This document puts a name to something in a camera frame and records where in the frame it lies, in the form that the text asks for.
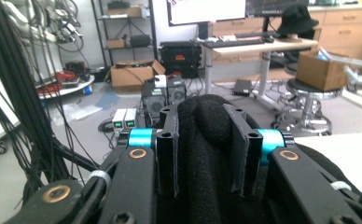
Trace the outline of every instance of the stool seat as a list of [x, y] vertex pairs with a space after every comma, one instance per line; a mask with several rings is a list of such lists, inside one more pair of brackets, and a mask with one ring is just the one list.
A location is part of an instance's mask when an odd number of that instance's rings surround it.
[[271, 127], [283, 129], [285, 125], [289, 131], [300, 129], [308, 133], [332, 134], [332, 123], [323, 115], [319, 100], [333, 99], [341, 95], [342, 89], [321, 91], [297, 79], [288, 80], [285, 87], [293, 97], [283, 95], [281, 101], [292, 99], [294, 104], [286, 104], [287, 107], [276, 115]]

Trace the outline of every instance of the desk leg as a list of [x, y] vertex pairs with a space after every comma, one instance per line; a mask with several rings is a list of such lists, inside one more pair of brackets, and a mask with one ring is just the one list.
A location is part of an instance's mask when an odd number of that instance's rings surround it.
[[211, 93], [211, 80], [213, 75], [213, 51], [204, 49], [205, 52], [205, 90], [206, 94]]
[[269, 65], [271, 63], [271, 52], [263, 52], [262, 55], [262, 64], [260, 66], [260, 79], [259, 79], [259, 88], [258, 94], [256, 97], [269, 108], [274, 108], [276, 110], [281, 110], [281, 106], [273, 101], [271, 98], [266, 96], [266, 83], [269, 76]]

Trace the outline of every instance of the shelving unit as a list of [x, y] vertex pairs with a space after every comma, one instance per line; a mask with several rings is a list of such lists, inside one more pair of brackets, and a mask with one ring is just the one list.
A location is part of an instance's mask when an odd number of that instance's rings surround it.
[[[142, 21], [142, 20], [149, 20], [150, 25], [150, 38], [151, 38], [151, 45], [144, 48], [152, 49], [153, 55], [155, 59], [158, 59], [158, 50], [157, 50], [157, 42], [156, 42], [156, 32], [155, 32], [155, 20], [153, 16], [153, 6], [152, 0], [148, 0], [149, 3], [149, 12], [150, 15], [147, 18], [142, 17], [128, 17], [127, 15], [119, 15], [115, 17], [109, 17], [106, 15], [106, 3], [110, 2], [109, 0], [105, 1], [105, 5], [103, 5], [103, 0], [90, 0], [91, 6], [93, 9], [94, 19], [96, 22], [97, 33], [100, 39], [100, 47], [102, 50], [102, 56], [105, 66], [113, 65], [114, 60], [116, 59], [117, 53], [116, 51], [120, 51], [121, 49], [127, 49], [131, 52], [131, 58], [136, 59], [136, 52], [135, 49], [140, 49], [141, 47], [134, 48], [131, 45], [126, 45], [125, 48], [118, 48], [118, 49], [110, 49], [107, 47], [107, 40], [111, 38], [121, 38], [122, 32], [126, 31], [127, 36], [130, 38], [132, 35], [145, 35], [146, 31], [144, 32], [142, 27], [139, 27], [135, 23], [135, 21]], [[118, 28], [118, 32], [115, 35], [111, 35], [109, 28], [116, 25]]]

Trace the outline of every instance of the keyboard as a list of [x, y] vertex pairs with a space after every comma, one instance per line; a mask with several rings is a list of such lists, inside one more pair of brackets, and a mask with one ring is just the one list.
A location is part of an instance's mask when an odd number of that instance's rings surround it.
[[279, 37], [280, 35], [274, 31], [268, 32], [259, 32], [259, 33], [245, 33], [245, 34], [235, 34], [236, 38], [247, 38], [247, 37], [254, 37], [254, 36], [262, 36], [262, 37]]
[[265, 44], [265, 40], [263, 40], [262, 38], [259, 38], [259, 39], [248, 39], [248, 40], [203, 42], [202, 44], [209, 49], [218, 49], [218, 48]]

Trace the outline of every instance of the monitor screen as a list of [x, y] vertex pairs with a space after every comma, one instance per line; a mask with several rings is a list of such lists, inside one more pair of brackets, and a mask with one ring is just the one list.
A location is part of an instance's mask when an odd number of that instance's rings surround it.
[[245, 18], [245, 0], [167, 0], [169, 25]]
[[280, 17], [283, 10], [294, 4], [309, 5], [309, 0], [246, 0], [246, 17]]

